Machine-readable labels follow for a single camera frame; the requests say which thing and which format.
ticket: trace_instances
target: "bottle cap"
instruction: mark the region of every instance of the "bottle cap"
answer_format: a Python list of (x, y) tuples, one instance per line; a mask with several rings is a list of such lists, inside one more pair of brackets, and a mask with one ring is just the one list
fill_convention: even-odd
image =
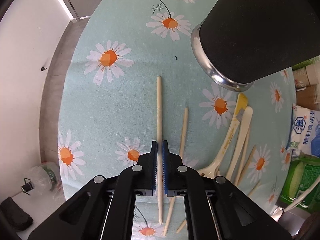
[(26, 193), (30, 196), (30, 194), (28, 192), (33, 189), (33, 186), (31, 184), (31, 180), (24, 178), (24, 185), (21, 186), (21, 189), (22, 189), (23, 193)]

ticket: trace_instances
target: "black cylinder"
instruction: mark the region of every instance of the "black cylinder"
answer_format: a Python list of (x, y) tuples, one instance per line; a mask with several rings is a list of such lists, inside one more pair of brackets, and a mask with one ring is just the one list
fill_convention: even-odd
[(218, 0), (199, 37), (212, 65), (238, 83), (320, 55), (320, 21), (307, 0)]

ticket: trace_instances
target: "gray floor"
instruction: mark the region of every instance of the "gray floor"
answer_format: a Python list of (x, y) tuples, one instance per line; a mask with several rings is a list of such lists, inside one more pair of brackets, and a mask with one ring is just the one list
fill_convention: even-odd
[(70, 23), (53, 55), (44, 84), (40, 109), (40, 154), (41, 161), (58, 164), (58, 120), (64, 80), (73, 52), (89, 18)]

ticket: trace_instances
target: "floral tablecloth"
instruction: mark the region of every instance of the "floral tablecloth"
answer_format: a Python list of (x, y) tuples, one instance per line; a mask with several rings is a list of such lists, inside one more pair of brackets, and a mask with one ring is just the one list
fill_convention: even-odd
[[(226, 136), (237, 93), (214, 83), (197, 63), (192, 29), (217, 0), (103, 0), (89, 20), (66, 76), (58, 150), (66, 198), (96, 175), (111, 177), (149, 152), (156, 139), (156, 77), (163, 79), (163, 139), (178, 154), (184, 108), (189, 108), (184, 163), (209, 165)], [(291, 68), (257, 80), (245, 92), (253, 108), (247, 157), (252, 162), (239, 188), (272, 212), (284, 184), (290, 152), (295, 89)], [(225, 175), (236, 139), (220, 166)], [(164, 221), (168, 202), (165, 198)], [(132, 236), (162, 236), (157, 199), (137, 198)], [(167, 238), (178, 235), (183, 200), (175, 203)]]

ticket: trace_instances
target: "white cable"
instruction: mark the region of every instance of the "white cable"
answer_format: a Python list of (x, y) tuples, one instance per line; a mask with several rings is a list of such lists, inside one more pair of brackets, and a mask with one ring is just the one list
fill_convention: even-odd
[(303, 200), (320, 182), (320, 175), (315, 180), (315, 182), (304, 192), (302, 193), (295, 201), (293, 201), (289, 206), (284, 209), (284, 212), (287, 212), (297, 206), (301, 200)]

